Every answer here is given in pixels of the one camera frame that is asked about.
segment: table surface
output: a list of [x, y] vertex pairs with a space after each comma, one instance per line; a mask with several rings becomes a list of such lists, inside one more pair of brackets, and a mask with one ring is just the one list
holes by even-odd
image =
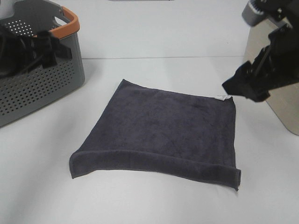
[[70, 155], [123, 78], [198, 96], [225, 94], [221, 84], [246, 46], [246, 1], [55, 2], [80, 18], [86, 81], [0, 128], [0, 223], [299, 222], [299, 137], [265, 102], [234, 97], [238, 192], [154, 172], [95, 171], [74, 180], [69, 172]]

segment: basket handle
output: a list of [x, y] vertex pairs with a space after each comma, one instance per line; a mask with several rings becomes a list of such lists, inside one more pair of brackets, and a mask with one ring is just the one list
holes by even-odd
[[59, 39], [72, 35], [80, 30], [80, 24], [77, 15], [64, 6], [62, 6], [62, 10], [64, 16], [68, 18], [71, 22], [50, 30], [50, 32]]

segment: towel label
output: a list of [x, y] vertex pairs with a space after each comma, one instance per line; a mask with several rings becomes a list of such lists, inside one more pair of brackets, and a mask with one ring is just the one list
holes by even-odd
[[231, 97], [232, 96], [229, 96], [229, 95], [218, 95], [218, 96], [215, 97], [215, 99], [224, 101], [224, 100], [229, 99]]

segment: gray plastic basket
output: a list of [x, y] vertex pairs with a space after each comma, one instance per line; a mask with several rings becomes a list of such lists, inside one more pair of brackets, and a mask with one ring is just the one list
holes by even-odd
[[[18, 35], [33, 36], [60, 25], [55, 17], [70, 23], [64, 8], [48, 0], [23, 0], [14, 4], [14, 15], [0, 19]], [[21, 118], [80, 87], [85, 79], [77, 32], [60, 39], [71, 48], [72, 59], [57, 58], [57, 66], [0, 79], [0, 126]]]

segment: dark gray towel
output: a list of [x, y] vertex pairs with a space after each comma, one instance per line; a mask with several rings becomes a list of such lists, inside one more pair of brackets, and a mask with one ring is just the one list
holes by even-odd
[[73, 178], [95, 170], [155, 171], [238, 190], [235, 104], [123, 80], [70, 158]]

